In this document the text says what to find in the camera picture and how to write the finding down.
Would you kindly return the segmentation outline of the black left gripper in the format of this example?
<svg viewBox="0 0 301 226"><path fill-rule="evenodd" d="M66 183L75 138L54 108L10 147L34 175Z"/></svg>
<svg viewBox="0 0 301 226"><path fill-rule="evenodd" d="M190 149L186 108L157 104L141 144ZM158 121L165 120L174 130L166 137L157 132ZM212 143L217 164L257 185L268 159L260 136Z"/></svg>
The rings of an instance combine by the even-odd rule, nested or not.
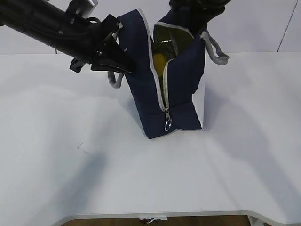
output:
<svg viewBox="0 0 301 226"><path fill-rule="evenodd" d="M133 73L136 70L134 60L116 42L113 35L119 31L120 21L109 14L102 22L88 27L88 56L83 59L73 58L70 70L79 73L85 64L91 65L92 71Z"/></svg>

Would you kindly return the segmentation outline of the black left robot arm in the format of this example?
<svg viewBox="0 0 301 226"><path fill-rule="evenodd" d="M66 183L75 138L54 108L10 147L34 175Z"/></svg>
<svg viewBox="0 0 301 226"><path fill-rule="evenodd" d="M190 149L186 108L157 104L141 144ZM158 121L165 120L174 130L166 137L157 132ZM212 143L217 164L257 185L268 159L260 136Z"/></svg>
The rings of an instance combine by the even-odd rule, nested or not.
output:
<svg viewBox="0 0 301 226"><path fill-rule="evenodd" d="M133 73L133 59L120 47L116 34L122 22L109 14L90 17L96 0L72 0L63 11L47 0L2 0L0 24L25 34L73 58L70 69Z"/></svg>

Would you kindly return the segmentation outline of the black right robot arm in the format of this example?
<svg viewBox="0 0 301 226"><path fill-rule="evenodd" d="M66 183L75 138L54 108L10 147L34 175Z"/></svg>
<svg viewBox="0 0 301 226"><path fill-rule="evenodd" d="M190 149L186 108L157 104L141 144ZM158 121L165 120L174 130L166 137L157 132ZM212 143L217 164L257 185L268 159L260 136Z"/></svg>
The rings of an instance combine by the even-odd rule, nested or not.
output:
<svg viewBox="0 0 301 226"><path fill-rule="evenodd" d="M222 14L230 2L231 0L170 0L169 5L174 12L188 9L188 29L195 34L210 20Z"/></svg>

